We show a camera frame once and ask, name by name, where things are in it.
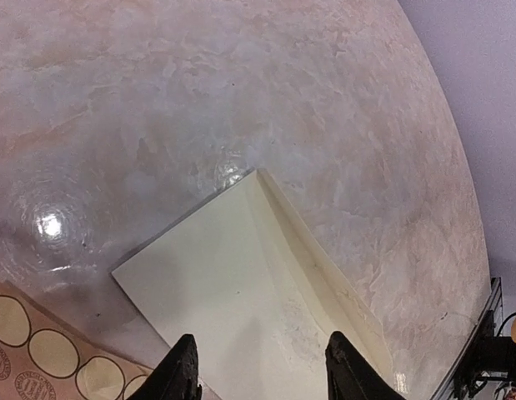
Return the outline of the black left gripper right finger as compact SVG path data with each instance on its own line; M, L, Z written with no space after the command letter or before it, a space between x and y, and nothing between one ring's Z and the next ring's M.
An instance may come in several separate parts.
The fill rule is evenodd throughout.
M325 350L329 400L402 400L340 331Z

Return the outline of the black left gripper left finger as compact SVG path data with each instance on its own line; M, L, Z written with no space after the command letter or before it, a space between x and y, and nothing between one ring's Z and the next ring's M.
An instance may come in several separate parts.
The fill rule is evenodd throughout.
M192 334L183 334L129 400L200 400L198 349Z

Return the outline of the cream paper envelope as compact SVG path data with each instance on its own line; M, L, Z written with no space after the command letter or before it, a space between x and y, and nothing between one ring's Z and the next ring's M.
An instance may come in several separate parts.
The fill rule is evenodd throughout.
M381 324L262 171L251 172L113 271L158 335L191 333L222 399L328 399L340 331L393 388Z

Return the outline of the round seal sticker sheet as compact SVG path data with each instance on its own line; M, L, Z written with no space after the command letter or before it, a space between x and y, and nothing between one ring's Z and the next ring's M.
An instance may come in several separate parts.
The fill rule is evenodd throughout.
M0 399L127 399L150 373L0 282Z

